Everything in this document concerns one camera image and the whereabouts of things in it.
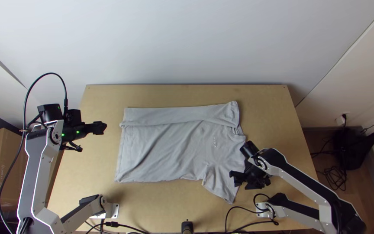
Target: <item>table surface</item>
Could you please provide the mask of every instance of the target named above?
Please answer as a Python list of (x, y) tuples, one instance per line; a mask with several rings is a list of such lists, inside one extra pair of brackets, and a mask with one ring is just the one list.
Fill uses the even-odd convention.
[[(180, 232), (187, 219), (195, 232), (224, 231), (225, 215), (232, 207), (211, 194), (201, 181), (178, 179), (169, 182), (114, 182), (121, 128), (125, 107), (186, 107), (223, 104), (237, 101), (240, 125), (255, 145), (276, 148), (288, 162), (317, 179), (297, 114), (286, 85), (88, 85), (81, 102), (82, 120), (101, 120), (108, 124), (104, 135), (89, 134), (76, 141), (83, 152), (64, 153), (51, 193), (48, 208), (60, 217), (77, 207), (78, 201), (103, 194), (108, 201), (119, 203), (118, 221), (149, 232)], [(285, 193), (290, 200), (316, 208), (316, 204), (278, 177), (262, 190), (244, 190), (242, 185), (233, 205), (255, 210), (256, 193), (273, 196)], [(265, 221), (255, 214), (233, 209), (228, 231), (245, 224)], [(306, 226), (289, 218), (276, 219), (280, 225), (258, 224), (247, 231), (303, 229)], [(86, 231), (87, 224), (78, 230)], [(113, 232), (130, 232), (110, 228)]]

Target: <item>wooden floor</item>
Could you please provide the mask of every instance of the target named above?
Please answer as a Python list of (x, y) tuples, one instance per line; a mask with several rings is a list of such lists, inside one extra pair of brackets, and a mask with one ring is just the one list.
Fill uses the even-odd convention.
[[(304, 131), (304, 136), (307, 141), (310, 152), (318, 152), (324, 143), (330, 139), (334, 131), (322, 130)], [(324, 150), (331, 150), (332, 144), (328, 144)], [(334, 156), (322, 154), (313, 159), (314, 166), (317, 171), (323, 171), (325, 168), (337, 165)], [(324, 175), (317, 172), (319, 181), (328, 186), (328, 182)], [(359, 213), (360, 217), (366, 223), (368, 234), (374, 233), (374, 185), (365, 164), (361, 168), (348, 171), (348, 180), (346, 182), (346, 190), (337, 190), (337, 195), (348, 202), (351, 202)], [(314, 234), (320, 233), (317, 230), (300, 230), (292, 231), (293, 234)]]

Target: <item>black device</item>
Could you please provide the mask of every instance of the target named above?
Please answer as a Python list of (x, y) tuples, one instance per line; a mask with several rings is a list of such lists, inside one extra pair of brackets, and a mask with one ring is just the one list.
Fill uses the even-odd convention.
[(258, 151), (259, 149), (251, 141), (244, 143), (240, 147), (240, 152), (245, 156), (245, 170), (244, 172), (229, 172), (229, 176), (233, 177), (235, 187), (240, 186), (243, 182), (247, 182), (245, 189), (262, 189), (265, 185), (268, 186), (271, 184), (269, 175), (248, 161)]
[(46, 104), (37, 107), (42, 123), (50, 123), (55, 120), (64, 120), (61, 133), (61, 149), (76, 150), (82, 152), (83, 148), (73, 143), (74, 140), (84, 138), (87, 134), (103, 135), (107, 127), (106, 123), (96, 121), (86, 124), (82, 122), (80, 110), (70, 109), (63, 115), (59, 104)]
[(334, 135), (332, 153), (343, 170), (355, 170), (361, 167), (373, 145), (374, 133), (366, 136), (356, 130), (344, 128)]

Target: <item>t-shirt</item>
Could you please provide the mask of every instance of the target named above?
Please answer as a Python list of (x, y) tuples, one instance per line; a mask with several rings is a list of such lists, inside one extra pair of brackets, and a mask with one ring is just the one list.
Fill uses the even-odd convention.
[(243, 171), (246, 140), (236, 101), (200, 107), (125, 108), (116, 182), (203, 180), (233, 203), (238, 188), (229, 172)]

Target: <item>power outlet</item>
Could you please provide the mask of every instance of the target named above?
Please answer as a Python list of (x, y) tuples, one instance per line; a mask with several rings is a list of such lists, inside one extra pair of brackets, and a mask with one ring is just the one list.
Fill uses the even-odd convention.
[(337, 124), (337, 126), (344, 126), (344, 124), (346, 123), (347, 121), (347, 116), (350, 112), (348, 111), (345, 111), (343, 112), (339, 117), (337, 117), (334, 121), (335, 123)]

